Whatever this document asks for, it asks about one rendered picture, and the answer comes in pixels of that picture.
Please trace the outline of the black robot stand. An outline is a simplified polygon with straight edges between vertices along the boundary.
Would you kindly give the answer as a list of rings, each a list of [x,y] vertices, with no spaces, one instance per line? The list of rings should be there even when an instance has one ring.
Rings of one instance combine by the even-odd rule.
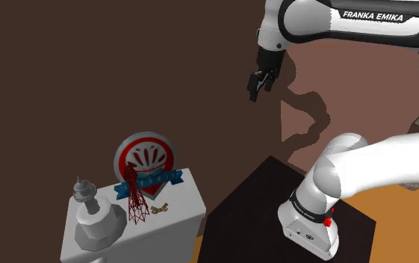
[[[267,158],[209,215],[197,263],[370,263],[376,222],[340,200],[340,244],[327,262],[285,237],[277,216],[304,176]]]

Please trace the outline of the red lattice tower model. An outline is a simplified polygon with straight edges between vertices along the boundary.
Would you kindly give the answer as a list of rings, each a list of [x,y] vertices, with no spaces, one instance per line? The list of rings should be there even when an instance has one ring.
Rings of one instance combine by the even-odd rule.
[[[138,221],[146,221],[149,215],[149,208],[145,198],[137,184],[137,172],[132,165],[128,164],[123,174],[124,180],[128,184],[128,217],[137,225]]]

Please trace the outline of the white toilet tank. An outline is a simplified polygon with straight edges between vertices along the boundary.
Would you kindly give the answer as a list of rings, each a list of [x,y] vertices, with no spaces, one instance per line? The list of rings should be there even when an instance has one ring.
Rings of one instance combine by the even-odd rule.
[[[181,178],[182,183],[167,183],[154,200],[146,199],[149,206],[166,205],[166,211],[149,214],[138,223],[127,222],[122,236],[98,252],[82,250],[75,242],[75,214],[80,204],[71,197],[56,263],[91,263],[100,258],[105,258],[105,263],[190,262],[206,207],[190,169],[184,168]]]

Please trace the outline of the red white emblem blue ribbon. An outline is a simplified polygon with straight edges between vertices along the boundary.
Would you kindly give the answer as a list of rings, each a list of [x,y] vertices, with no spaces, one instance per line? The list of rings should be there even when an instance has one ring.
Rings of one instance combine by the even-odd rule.
[[[154,200],[167,184],[183,182],[183,172],[176,168],[176,163],[176,151],[163,135],[144,131],[129,136],[120,144],[114,156],[114,172],[120,182],[114,187],[117,199],[128,196],[124,180],[127,166],[137,172],[136,183],[141,193]]]

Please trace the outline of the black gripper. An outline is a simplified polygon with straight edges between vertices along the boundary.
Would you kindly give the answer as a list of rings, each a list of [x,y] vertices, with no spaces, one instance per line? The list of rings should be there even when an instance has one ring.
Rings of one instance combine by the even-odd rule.
[[[267,92],[272,90],[275,80],[279,77],[284,56],[285,50],[270,51],[258,47],[256,63],[259,71],[250,73],[247,85],[250,101],[257,100],[258,92],[263,86]]]

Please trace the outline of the grey tower figure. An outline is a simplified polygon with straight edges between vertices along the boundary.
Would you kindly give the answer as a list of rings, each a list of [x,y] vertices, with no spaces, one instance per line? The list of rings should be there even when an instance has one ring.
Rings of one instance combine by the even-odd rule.
[[[128,221],[126,212],[106,196],[98,195],[93,183],[78,177],[72,197],[79,204],[75,241],[80,248],[96,252],[110,247],[122,236]]]

